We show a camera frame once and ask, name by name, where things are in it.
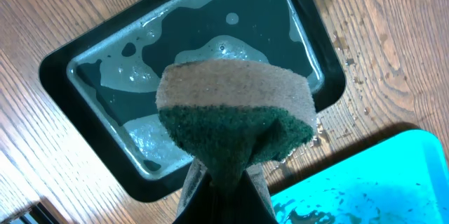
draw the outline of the wood surface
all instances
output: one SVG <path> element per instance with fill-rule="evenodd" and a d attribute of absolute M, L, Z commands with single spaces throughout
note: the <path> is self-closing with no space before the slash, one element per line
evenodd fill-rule
<path fill-rule="evenodd" d="M 47 54 L 136 1 L 0 0 L 0 222 L 37 201 L 68 223 L 174 220 L 180 192 L 130 198 L 38 78 Z M 313 147 L 265 165 L 271 192 L 415 127 L 438 136 L 448 160 L 449 0 L 316 2 L 347 90 L 319 114 Z"/>

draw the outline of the wet sponge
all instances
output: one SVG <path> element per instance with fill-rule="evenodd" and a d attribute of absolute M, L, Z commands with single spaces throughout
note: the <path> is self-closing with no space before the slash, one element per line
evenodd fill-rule
<path fill-rule="evenodd" d="M 282 160 L 315 132 L 307 80 L 260 62 L 169 66 L 156 105 L 176 145 L 199 158 L 224 193 L 232 192 L 247 167 Z"/>

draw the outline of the turquoise plastic tray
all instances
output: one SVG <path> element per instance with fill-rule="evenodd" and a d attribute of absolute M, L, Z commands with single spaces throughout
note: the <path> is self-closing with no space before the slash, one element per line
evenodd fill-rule
<path fill-rule="evenodd" d="M 439 140 L 411 130 L 272 197 L 279 223 L 449 223 Z"/>

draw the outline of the black tray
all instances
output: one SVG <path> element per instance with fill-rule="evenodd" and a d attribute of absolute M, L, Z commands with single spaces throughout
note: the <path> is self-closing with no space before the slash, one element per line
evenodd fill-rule
<path fill-rule="evenodd" d="M 230 13 L 239 17 L 237 23 Z M 157 18 L 160 28 L 146 27 Z M 298 33 L 289 34 L 294 19 L 300 21 Z M 191 157 L 170 146 L 165 152 L 174 159 L 161 166 L 134 144 L 127 123 L 156 114 L 157 81 L 147 84 L 148 78 L 192 55 L 204 58 L 209 48 L 208 58 L 268 60 L 308 77 L 317 111 L 344 90 L 342 68 L 313 0 L 142 0 L 51 53 L 39 77 L 129 195 L 152 202 L 182 187 Z M 130 65 L 151 70 L 132 72 Z M 110 73 L 115 67 L 132 81 L 122 83 Z M 135 77 L 144 84 L 136 84 Z"/>

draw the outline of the bubble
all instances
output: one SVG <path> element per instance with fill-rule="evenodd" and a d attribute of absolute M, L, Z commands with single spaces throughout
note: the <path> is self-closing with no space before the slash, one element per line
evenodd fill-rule
<path fill-rule="evenodd" d="M 228 13 L 226 15 L 226 23 L 235 25 L 239 22 L 239 16 L 236 13 Z"/>

